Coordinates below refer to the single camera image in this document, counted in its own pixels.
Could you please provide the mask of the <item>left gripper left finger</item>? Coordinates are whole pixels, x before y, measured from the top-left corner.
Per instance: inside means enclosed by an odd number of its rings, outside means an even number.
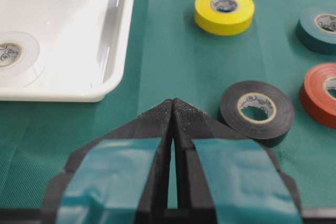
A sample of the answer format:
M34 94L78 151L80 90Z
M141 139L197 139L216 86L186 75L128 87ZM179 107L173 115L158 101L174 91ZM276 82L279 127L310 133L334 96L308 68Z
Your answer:
M167 208L173 101L76 149L48 183L42 223L155 223Z

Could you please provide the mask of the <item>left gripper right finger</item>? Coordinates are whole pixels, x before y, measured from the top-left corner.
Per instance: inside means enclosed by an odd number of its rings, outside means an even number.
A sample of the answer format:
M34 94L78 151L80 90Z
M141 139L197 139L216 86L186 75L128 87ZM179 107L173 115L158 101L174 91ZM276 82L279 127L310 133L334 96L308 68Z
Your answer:
M173 101L178 207L190 223L302 223L295 180L274 153Z

